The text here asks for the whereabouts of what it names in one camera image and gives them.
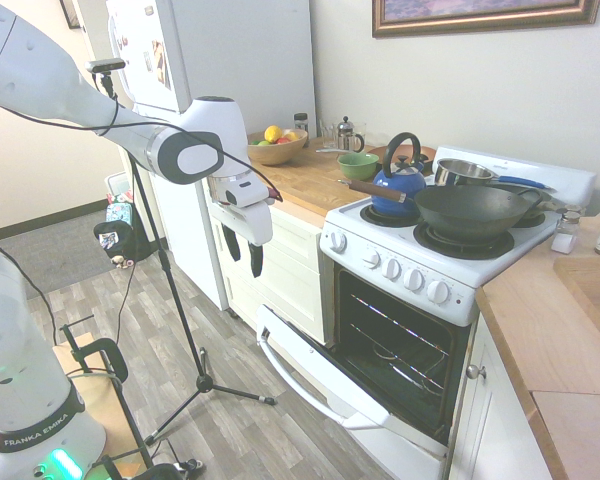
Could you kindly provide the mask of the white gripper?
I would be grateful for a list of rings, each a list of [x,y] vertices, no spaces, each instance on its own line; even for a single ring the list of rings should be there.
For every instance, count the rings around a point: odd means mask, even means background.
[[[211,215],[220,221],[232,259],[241,259],[236,233],[244,237],[250,253],[250,266],[254,278],[263,269],[263,246],[273,236],[269,190],[252,171],[227,177],[207,178],[212,205]]]

